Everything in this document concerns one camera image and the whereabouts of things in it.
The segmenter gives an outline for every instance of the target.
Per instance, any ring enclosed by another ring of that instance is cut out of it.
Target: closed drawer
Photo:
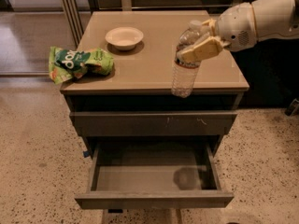
[[[225,135],[234,111],[213,112],[71,112],[80,136]]]
[[[101,143],[82,209],[225,207],[209,146],[196,142]]]

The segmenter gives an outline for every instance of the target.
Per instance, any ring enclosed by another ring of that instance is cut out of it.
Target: clear water bottle
[[[184,63],[177,54],[180,50],[193,45],[201,37],[201,28],[202,23],[200,21],[190,21],[189,28],[180,36],[177,45],[171,92],[182,98],[191,94],[201,62]]]

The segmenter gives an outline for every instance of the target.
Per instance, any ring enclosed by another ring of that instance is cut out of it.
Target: white bowl
[[[143,38],[143,33],[133,27],[115,28],[106,34],[106,41],[119,50],[133,49]]]

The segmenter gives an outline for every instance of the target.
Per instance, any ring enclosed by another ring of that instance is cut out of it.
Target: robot
[[[230,7],[216,20],[203,22],[203,35],[178,52],[183,63],[219,55],[223,49],[249,49],[267,39],[299,38],[299,0],[256,0]]]

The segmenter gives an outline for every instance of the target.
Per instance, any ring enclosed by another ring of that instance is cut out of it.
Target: green chip bag
[[[50,48],[49,75],[55,84],[72,78],[79,79],[89,71],[106,76],[112,69],[113,57],[103,49],[73,51]]]

